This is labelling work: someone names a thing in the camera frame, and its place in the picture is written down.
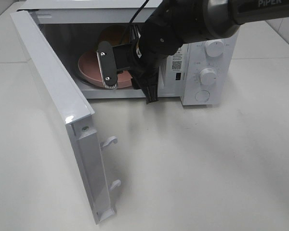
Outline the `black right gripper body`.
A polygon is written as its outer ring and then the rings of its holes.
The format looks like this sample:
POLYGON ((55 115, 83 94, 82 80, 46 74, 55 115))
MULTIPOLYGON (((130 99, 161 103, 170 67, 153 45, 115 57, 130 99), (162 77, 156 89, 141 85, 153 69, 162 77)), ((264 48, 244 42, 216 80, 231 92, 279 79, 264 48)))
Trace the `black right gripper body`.
POLYGON ((158 69, 166 59, 165 54, 152 51, 139 43, 117 45, 113 48, 117 73, 128 71, 139 89, 157 87, 158 69))

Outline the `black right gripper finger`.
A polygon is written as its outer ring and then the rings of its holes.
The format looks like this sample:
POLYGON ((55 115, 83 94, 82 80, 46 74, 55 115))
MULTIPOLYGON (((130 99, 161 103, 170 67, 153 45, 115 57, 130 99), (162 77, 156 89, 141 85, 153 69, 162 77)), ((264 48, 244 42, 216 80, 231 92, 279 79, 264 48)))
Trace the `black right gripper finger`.
POLYGON ((130 30, 130 35, 129 35, 129 39, 130 41, 135 41, 138 40, 141 36, 141 28, 138 24, 134 24, 129 26, 129 30, 130 30))
POLYGON ((142 91, 146 98, 146 104, 158 101, 158 83, 145 84, 142 91))

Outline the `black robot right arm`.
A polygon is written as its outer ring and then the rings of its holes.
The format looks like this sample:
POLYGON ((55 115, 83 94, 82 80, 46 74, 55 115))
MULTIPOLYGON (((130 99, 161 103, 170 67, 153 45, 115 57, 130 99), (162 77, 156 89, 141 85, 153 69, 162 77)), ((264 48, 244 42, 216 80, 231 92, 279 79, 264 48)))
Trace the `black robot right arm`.
POLYGON ((128 70, 147 103, 158 99, 158 68, 184 44, 223 39, 242 24, 289 17, 289 0, 164 0, 144 22, 130 45, 113 47, 114 65, 103 77, 115 87, 128 70))

